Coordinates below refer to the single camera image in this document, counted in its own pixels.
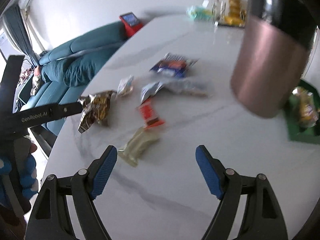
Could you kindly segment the gloved left hand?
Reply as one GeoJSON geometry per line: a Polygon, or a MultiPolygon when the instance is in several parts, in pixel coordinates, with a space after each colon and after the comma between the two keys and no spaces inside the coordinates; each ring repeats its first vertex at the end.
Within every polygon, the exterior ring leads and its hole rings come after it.
{"type": "MultiPolygon", "coordinates": [[[[36,178],[36,160],[33,157],[32,153],[37,150],[37,146],[31,142],[28,138],[19,139],[18,143],[14,145],[14,148],[17,147],[20,149],[20,152],[15,157],[19,158],[18,169],[19,173],[19,181],[15,185],[19,185],[21,187],[22,199],[25,203],[21,204],[21,207],[24,208],[24,212],[30,210],[30,202],[29,200],[38,193],[39,182],[36,178]]],[[[6,207],[8,209],[12,208],[12,201],[9,198],[8,191],[6,190],[3,183],[3,176],[9,176],[12,172],[14,165],[10,161],[10,159],[5,156],[3,152],[1,152],[1,206],[6,207]]]]}

